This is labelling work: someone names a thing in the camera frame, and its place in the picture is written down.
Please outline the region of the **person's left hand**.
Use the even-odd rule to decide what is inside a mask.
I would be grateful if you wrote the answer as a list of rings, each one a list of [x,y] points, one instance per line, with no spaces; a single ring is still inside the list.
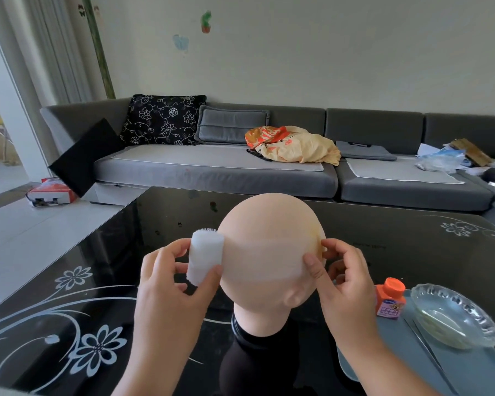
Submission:
[[[188,264],[177,262],[190,249],[189,238],[174,242],[149,253],[142,264],[135,322],[149,327],[160,322],[180,325],[204,321],[210,303],[191,303],[186,284],[174,281],[176,273],[186,273]]]

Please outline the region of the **person's right hand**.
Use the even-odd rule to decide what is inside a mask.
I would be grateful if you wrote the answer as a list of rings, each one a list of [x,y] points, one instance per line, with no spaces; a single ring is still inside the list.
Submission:
[[[338,239],[324,239],[323,258],[335,259],[327,271],[334,278],[334,297],[321,308],[329,328],[369,325],[375,321],[374,285],[360,249]]]

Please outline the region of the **white gauze bandage roll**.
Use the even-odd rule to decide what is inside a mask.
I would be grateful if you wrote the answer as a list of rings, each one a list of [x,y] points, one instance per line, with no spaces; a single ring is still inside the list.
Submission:
[[[193,233],[189,250],[188,281],[199,286],[213,266],[223,267],[230,281],[263,282],[296,279],[306,270],[306,253],[321,255],[318,235],[284,239],[233,240],[211,229]]]

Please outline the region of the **person's left forearm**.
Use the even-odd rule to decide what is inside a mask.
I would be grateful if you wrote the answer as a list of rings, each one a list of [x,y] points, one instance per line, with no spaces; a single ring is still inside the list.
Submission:
[[[135,322],[129,360],[111,396],[172,396],[202,325]]]

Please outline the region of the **person's right forearm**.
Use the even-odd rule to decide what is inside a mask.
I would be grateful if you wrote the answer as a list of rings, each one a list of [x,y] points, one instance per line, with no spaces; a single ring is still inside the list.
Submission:
[[[367,396],[441,396],[386,346],[375,321],[330,333]]]

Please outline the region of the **bald mannequin head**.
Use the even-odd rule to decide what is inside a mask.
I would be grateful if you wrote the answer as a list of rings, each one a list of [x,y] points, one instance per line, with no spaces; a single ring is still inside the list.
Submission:
[[[317,215],[296,197],[260,194],[235,206],[218,233],[225,237],[221,287],[238,325],[255,337],[278,333],[316,288],[304,255],[326,261]]]

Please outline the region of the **orange cap small bottle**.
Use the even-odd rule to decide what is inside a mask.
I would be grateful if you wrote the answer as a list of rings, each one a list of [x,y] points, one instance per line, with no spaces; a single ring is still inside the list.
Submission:
[[[393,320],[400,318],[406,305],[405,291],[403,282],[393,277],[387,277],[383,284],[376,285],[376,316]]]

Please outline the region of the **black mannequin base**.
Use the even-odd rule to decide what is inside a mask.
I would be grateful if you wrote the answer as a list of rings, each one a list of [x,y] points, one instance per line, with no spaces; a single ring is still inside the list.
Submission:
[[[233,341],[218,375],[216,396],[361,396],[328,378],[297,380],[300,371],[299,327],[288,318],[275,334],[255,336],[236,313],[231,318]]]

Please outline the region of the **grey sectional sofa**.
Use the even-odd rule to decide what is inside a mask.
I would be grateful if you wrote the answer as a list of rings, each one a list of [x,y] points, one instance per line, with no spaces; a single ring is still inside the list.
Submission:
[[[96,122],[106,118],[120,134],[131,98],[43,107],[40,110],[62,155]],[[427,140],[427,124],[452,123],[459,129],[462,118],[455,114],[263,106],[206,101],[205,105],[227,110],[269,110],[269,125],[296,126],[320,134],[334,143],[353,142],[383,146],[397,157],[416,157],[421,140]],[[137,197],[131,188],[169,187],[191,191],[257,195],[285,193],[310,199],[422,208],[435,211],[484,212],[495,225],[495,187],[465,172],[451,173],[464,184],[429,184],[358,178],[345,158],[338,166],[322,164],[323,172],[193,167],[111,159],[95,163],[97,180],[83,196],[91,202],[122,205]]]

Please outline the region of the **long light grey seat mat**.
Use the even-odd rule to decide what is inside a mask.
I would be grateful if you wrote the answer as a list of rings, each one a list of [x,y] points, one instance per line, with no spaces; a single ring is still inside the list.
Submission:
[[[233,145],[141,145],[126,148],[111,159],[193,167],[323,172],[321,163],[266,161]]]

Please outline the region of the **orange yellow printed blanket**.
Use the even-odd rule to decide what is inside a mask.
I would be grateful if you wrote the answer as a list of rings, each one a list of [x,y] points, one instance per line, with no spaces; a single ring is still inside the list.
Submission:
[[[332,140],[298,126],[260,126],[244,138],[249,152],[271,161],[338,166],[342,157]]]

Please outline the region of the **short light grey seat mat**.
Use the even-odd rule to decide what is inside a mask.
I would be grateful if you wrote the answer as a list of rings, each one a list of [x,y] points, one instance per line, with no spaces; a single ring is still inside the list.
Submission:
[[[397,157],[396,161],[347,158],[346,163],[358,178],[422,182],[429,184],[464,184],[445,172],[424,171],[416,166],[416,157]]]

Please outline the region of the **flat grey seat pad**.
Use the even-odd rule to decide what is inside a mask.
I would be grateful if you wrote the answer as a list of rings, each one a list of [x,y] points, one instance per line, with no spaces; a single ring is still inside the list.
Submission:
[[[397,156],[388,152],[383,146],[357,144],[339,140],[335,142],[335,145],[341,152],[341,156],[345,159],[397,160]]]

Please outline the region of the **metal tweezers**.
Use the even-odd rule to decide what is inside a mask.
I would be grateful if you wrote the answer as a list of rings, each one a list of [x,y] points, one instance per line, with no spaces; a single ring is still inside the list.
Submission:
[[[442,365],[440,364],[439,360],[437,359],[435,353],[431,350],[431,347],[429,343],[425,340],[423,333],[419,330],[419,328],[416,325],[416,322],[412,320],[412,323],[409,323],[409,321],[405,318],[403,318],[403,321],[405,324],[409,327],[409,329],[414,333],[418,341],[420,342],[421,346],[423,347],[423,350],[425,350],[426,355],[432,362],[433,366],[436,368],[437,372],[440,374],[442,379],[444,380],[445,384],[449,387],[449,390],[454,396],[460,396],[459,392],[455,388],[455,386],[452,384],[452,382],[449,380],[447,377]]]

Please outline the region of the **clear glass dish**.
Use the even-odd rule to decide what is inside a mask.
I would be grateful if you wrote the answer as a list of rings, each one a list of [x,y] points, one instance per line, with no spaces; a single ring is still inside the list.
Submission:
[[[433,284],[411,289],[416,322],[444,345],[458,349],[495,347],[495,322],[461,293]]]

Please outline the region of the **grey quilted cushion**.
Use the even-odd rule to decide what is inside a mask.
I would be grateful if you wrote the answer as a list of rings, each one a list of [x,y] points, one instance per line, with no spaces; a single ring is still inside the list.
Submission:
[[[200,144],[246,146],[245,134],[267,126],[270,115],[269,110],[227,110],[203,105],[194,138]]]

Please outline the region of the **white papers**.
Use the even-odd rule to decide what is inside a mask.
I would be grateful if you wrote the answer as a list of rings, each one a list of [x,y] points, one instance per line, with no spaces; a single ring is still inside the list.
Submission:
[[[441,153],[445,152],[446,150],[447,150],[447,147],[437,148],[434,146],[427,145],[425,143],[421,143],[418,150],[417,150],[416,157],[423,158],[423,157],[430,156],[430,155],[441,154]]]

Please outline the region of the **clear plastic bag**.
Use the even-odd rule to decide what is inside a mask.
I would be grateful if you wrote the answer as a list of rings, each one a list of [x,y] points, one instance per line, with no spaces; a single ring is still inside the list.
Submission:
[[[443,148],[435,153],[417,156],[414,165],[422,171],[451,174],[462,166],[466,159],[465,153],[463,149]]]

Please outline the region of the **black floral pillow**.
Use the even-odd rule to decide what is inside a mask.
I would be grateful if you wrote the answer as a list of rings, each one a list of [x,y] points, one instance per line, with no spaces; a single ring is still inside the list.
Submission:
[[[197,145],[199,110],[206,101],[205,95],[135,94],[119,137],[126,146]]]

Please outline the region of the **plain black cushion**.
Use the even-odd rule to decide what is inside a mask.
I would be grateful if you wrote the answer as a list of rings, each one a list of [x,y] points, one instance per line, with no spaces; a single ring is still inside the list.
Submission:
[[[48,168],[82,198],[97,180],[95,163],[124,149],[125,143],[102,118]]]

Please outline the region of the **red and white box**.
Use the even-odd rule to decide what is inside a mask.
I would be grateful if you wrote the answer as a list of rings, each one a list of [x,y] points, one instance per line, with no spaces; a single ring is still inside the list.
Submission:
[[[78,196],[59,178],[45,178],[29,190],[26,199],[33,207],[59,206],[74,203]]]

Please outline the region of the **grey-blue table mat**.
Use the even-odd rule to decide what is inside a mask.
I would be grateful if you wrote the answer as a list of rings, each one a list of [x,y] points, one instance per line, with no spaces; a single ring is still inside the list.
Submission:
[[[416,322],[416,309],[406,290],[406,305],[400,318],[393,320],[376,316],[381,338],[423,380],[444,396],[454,396],[433,366],[420,342],[403,321]],[[442,344],[416,322],[447,377],[460,396],[495,396],[495,348],[458,350]]]

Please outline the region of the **brown cardboard piece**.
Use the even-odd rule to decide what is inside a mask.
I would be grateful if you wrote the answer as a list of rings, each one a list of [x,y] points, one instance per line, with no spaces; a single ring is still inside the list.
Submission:
[[[493,159],[466,138],[455,139],[449,143],[455,150],[464,150],[464,154],[474,166],[485,167],[493,163]]]

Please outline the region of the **sheer white curtain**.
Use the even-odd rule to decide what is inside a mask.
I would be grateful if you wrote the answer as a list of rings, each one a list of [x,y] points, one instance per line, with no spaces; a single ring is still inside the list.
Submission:
[[[28,69],[42,106],[93,101],[65,0],[25,0]]]

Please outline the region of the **green bamboo wall sticker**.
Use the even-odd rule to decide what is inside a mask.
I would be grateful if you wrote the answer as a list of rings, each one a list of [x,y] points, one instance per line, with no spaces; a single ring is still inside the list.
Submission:
[[[86,15],[86,20],[92,38],[93,48],[94,48],[95,56],[97,58],[97,63],[99,66],[100,76],[106,97],[107,99],[115,99],[116,94],[114,92],[110,72],[106,61],[106,56],[104,53],[104,49],[100,37],[97,19],[94,12],[94,5],[91,0],[81,0],[81,4],[83,6]]]

